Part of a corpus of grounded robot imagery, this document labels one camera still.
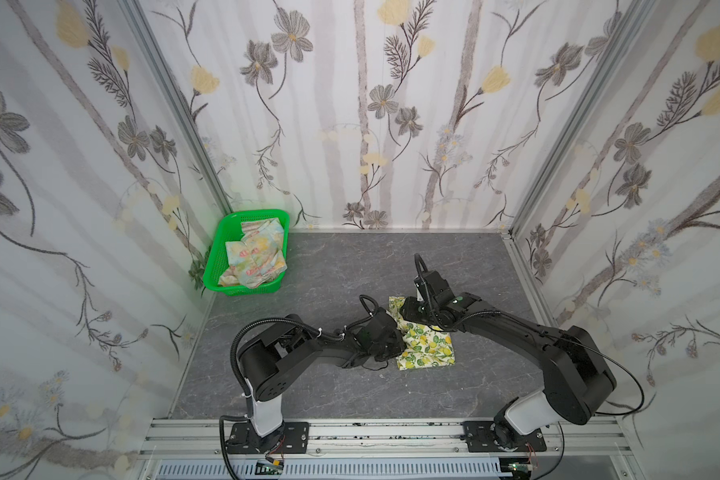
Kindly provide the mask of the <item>pastel floral folded skirt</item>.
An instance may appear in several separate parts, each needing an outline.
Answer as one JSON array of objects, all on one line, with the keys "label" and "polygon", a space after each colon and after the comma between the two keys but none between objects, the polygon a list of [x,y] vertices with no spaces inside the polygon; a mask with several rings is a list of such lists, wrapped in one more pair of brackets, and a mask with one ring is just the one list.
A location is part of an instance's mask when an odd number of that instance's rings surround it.
[{"label": "pastel floral folded skirt", "polygon": [[285,231],[277,218],[242,222],[241,227],[242,239],[225,243],[228,268],[218,285],[256,289],[286,271]]}]

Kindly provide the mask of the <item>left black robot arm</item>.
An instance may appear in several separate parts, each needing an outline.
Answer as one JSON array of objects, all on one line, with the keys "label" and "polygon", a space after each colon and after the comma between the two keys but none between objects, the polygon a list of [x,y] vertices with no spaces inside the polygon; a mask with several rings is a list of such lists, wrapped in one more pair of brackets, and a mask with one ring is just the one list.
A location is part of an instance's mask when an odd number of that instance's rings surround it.
[{"label": "left black robot arm", "polygon": [[247,413],[220,419],[222,452],[304,454],[310,426],[283,418],[284,392],[314,364],[353,369],[374,361],[386,366],[405,349],[397,322],[381,307],[335,332],[310,326],[294,314],[252,322],[230,347]]}]

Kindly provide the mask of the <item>lemon print yellow skirt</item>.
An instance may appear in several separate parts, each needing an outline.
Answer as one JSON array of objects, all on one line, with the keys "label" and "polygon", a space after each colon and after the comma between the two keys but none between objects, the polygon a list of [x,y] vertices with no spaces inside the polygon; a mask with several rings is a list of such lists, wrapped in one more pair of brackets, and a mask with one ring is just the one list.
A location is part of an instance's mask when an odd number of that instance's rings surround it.
[{"label": "lemon print yellow skirt", "polygon": [[451,337],[441,330],[403,319],[403,297],[390,296],[388,313],[396,321],[405,343],[403,353],[396,358],[399,370],[427,369],[455,364],[455,352]]}]

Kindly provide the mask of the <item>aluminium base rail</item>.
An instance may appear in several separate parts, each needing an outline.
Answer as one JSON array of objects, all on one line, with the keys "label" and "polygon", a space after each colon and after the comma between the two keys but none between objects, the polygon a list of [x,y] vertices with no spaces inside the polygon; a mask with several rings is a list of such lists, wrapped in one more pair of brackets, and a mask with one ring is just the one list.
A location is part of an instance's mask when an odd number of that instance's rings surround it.
[{"label": "aluminium base rail", "polygon": [[[305,454],[271,454],[275,458],[392,458],[515,456],[539,460],[560,454],[571,456],[628,455],[631,448],[614,420],[597,418],[584,426],[567,422],[540,428],[546,452],[470,453],[463,437],[465,421],[478,419],[300,419],[310,424]],[[141,459],[211,459],[223,456],[220,425],[215,420],[155,420],[138,451]],[[264,454],[229,455],[233,460]]]}]

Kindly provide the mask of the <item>black mounting plate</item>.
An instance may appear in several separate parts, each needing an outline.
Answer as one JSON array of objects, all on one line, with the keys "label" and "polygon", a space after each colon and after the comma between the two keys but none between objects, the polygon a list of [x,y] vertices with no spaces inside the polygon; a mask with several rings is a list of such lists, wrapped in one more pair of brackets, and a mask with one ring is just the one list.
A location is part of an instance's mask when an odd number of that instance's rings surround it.
[{"label": "black mounting plate", "polygon": [[517,433],[508,423],[465,421],[463,437],[470,453],[533,453],[546,452],[547,445],[540,429],[529,435]]},{"label": "black mounting plate", "polygon": [[262,437],[250,422],[234,423],[225,440],[225,448],[229,454],[305,454],[309,430],[308,422],[284,422]]}]

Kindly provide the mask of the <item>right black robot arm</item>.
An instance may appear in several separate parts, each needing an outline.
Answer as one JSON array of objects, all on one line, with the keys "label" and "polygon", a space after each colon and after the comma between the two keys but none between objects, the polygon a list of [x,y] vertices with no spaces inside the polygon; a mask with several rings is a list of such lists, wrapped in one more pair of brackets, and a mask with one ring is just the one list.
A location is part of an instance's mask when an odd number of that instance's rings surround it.
[{"label": "right black robot arm", "polygon": [[503,407],[493,418],[493,442],[504,450],[524,443],[543,426],[585,425],[617,387],[590,334],[532,323],[471,293],[454,294],[436,271],[419,274],[415,296],[400,308],[411,323],[485,337],[520,354],[543,376],[543,387]]}]

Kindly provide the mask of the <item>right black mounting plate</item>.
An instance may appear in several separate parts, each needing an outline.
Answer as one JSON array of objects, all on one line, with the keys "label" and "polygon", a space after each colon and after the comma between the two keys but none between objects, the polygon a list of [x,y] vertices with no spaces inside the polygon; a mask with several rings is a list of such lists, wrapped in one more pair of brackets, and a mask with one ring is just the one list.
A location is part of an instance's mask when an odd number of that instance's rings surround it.
[{"label": "right black mounting plate", "polygon": [[465,421],[463,437],[470,453],[533,453],[546,452],[547,445],[540,429],[529,435],[517,433],[508,423]]}]

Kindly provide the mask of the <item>green plastic basket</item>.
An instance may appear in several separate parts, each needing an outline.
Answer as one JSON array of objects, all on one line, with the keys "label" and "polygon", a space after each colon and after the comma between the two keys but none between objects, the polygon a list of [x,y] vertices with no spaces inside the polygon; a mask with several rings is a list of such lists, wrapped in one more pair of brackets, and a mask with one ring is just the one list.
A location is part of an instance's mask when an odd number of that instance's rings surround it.
[{"label": "green plastic basket", "polygon": [[265,283],[256,289],[249,289],[243,286],[221,287],[218,285],[219,277],[228,268],[225,243],[242,239],[242,222],[259,221],[270,218],[277,218],[284,228],[285,241],[283,253],[286,260],[290,227],[290,215],[288,212],[281,209],[260,209],[229,214],[224,217],[218,225],[208,260],[206,262],[206,268],[203,274],[203,284],[208,290],[227,296],[241,296],[274,293],[280,288],[285,272],[281,273],[274,281]]}]

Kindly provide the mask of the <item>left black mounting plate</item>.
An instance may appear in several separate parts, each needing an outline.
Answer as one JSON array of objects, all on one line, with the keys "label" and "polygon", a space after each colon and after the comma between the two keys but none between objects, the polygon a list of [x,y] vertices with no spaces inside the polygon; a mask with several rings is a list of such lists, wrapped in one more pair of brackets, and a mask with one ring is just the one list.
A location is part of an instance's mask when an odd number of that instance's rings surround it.
[{"label": "left black mounting plate", "polygon": [[305,454],[309,430],[308,422],[284,422],[262,437],[250,422],[234,423],[225,440],[225,448],[229,454]]}]

